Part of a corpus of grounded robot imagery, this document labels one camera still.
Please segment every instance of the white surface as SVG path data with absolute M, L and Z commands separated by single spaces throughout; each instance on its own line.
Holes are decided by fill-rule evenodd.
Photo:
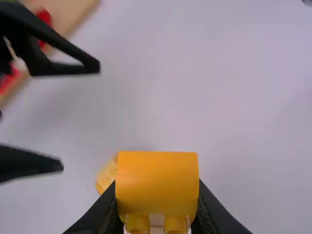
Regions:
M 118 150 L 196 151 L 201 178 L 255 234 L 312 233 L 312 8 L 300 0 L 107 0 L 72 41 L 100 77 L 33 80 L 0 141 L 62 175 L 0 188 L 0 233 L 60 234 Z

